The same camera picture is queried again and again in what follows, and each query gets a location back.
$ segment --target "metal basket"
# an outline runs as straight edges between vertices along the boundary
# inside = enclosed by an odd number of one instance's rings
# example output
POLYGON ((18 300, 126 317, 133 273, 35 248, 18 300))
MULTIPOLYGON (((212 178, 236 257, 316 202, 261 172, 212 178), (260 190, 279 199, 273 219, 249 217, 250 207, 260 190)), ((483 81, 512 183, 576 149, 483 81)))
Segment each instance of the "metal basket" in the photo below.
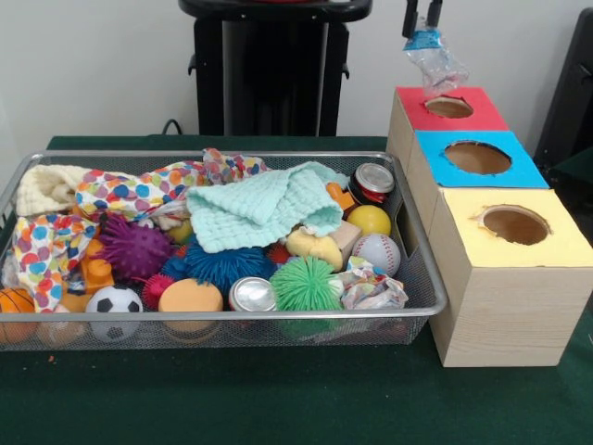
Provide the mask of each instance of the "metal basket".
MULTIPOLYGON (((407 345, 416 338, 429 316, 445 308, 447 293, 396 159, 383 152, 243 154, 261 157, 273 169, 287 169, 316 160, 346 175, 363 162, 375 162, 393 172, 397 185, 384 209, 395 221, 392 237, 402 252, 396 279, 405 284, 410 298, 406 308, 309 312, 0 313, 0 350, 407 345)), ((32 166, 69 164, 140 174, 176 161, 196 158, 200 159, 201 155, 176 151, 53 151, 29 156, 21 162, 0 197, 2 261, 10 247, 16 222, 13 209, 19 180, 32 166)))

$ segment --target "cream knitted cloth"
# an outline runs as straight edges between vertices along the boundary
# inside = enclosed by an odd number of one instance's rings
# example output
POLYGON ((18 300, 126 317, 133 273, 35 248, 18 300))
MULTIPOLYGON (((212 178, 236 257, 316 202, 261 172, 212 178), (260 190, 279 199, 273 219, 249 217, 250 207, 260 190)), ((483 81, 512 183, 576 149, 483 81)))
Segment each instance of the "cream knitted cloth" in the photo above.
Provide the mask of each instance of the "cream knitted cloth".
POLYGON ((25 172, 17 190, 18 216, 74 207, 74 192, 89 169, 74 165, 36 165, 25 172))
POLYGON ((325 190, 348 178, 318 162, 260 173, 240 183, 192 187, 187 208, 200 246, 208 253, 265 247, 303 223, 317 236, 335 231, 343 211, 325 190))

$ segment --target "red box top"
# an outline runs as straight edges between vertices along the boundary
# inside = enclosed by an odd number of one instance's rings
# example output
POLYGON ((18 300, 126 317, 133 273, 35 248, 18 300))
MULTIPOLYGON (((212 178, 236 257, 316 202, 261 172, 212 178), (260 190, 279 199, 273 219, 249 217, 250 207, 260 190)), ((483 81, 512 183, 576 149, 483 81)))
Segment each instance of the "red box top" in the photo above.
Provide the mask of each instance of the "red box top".
POLYGON ((462 87, 446 95, 431 98, 424 95, 422 88, 399 86, 397 94, 414 130, 425 132, 507 132, 509 130, 509 126, 482 88, 462 87))

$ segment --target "wall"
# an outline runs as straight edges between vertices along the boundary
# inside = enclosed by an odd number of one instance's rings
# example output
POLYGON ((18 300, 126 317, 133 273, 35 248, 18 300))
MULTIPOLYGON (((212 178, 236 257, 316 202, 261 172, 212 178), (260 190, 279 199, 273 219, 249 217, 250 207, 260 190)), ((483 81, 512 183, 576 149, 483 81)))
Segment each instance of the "wall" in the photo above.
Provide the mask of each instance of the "wall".
MULTIPOLYGON (((445 2, 441 25, 454 53, 530 150, 578 13, 589 5, 445 2)), ((375 0, 371 16, 350 25, 340 134, 386 134, 393 87, 420 82, 401 52, 404 10, 404 0, 375 0)), ((2 0, 0 181, 54 134, 158 133, 170 117, 195 133, 192 54, 193 20, 176 0, 2 0)))

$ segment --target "table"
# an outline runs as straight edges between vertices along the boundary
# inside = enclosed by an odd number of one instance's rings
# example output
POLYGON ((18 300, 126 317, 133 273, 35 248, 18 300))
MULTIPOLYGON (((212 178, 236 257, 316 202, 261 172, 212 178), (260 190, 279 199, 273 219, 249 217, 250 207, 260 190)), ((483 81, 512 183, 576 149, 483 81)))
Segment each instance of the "table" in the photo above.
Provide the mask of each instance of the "table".
MULTIPOLYGON (((384 138, 54 138, 51 149, 372 149, 384 138)), ((556 368, 408 347, 0 354, 1 443, 591 443, 593 316, 556 368)))

